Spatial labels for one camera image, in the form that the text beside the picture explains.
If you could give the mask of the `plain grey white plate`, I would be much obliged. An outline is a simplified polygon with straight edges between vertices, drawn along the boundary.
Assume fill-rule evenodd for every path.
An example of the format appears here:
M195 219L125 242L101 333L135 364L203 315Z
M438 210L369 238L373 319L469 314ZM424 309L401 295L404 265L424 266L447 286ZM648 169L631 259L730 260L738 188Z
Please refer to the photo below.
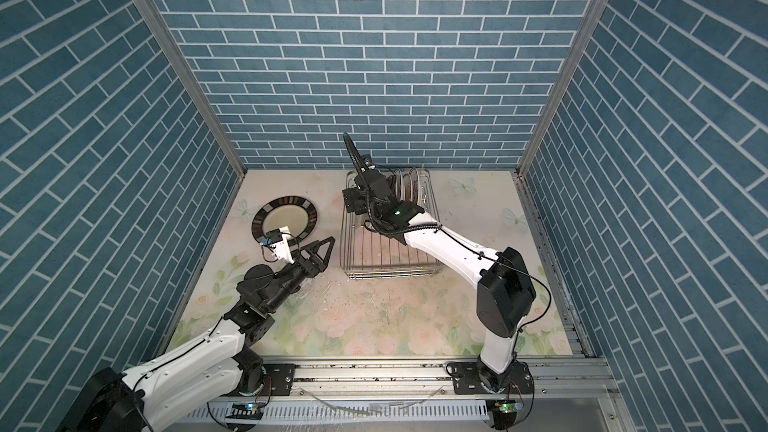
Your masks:
M362 174L365 170L365 163L362 156L358 152L354 141L347 132L343 133L343 141L347 150L347 153L352 160L353 166L358 174Z

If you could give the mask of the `dark patterned rim plate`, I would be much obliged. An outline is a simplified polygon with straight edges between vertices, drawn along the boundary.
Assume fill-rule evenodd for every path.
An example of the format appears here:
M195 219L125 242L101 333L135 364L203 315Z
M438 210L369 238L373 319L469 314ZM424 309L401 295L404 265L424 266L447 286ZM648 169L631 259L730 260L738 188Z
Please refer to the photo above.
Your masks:
M268 232L287 227L290 243L296 245L313 232L317 222L318 211L309 199L288 195L262 206L253 217L251 232L258 242L262 242Z

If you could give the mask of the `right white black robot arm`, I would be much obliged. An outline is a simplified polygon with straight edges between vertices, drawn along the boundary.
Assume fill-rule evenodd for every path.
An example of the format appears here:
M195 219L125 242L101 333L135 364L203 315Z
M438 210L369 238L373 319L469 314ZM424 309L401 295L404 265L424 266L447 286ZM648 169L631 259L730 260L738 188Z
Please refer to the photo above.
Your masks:
M508 390L522 363L516 346L537 298L535 285L519 251L485 247L439 222L419 200L402 197L395 185L405 176L363 167L349 174L343 191L348 213L362 216L371 232L422 251L463 277L476 292L476 315L485 328L477 373L490 393Z

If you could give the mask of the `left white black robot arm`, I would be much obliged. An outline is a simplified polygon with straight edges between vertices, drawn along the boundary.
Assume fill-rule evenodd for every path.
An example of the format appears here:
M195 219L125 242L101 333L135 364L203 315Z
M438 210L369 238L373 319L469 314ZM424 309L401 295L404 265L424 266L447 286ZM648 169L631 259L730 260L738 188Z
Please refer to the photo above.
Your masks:
M264 360L252 345L303 282L327 269L334 245L332 236L306 244L278 271L267 264L251 267L237 284L238 301L213 327L138 366L95 373L59 430L162 431L217 397L257 393Z

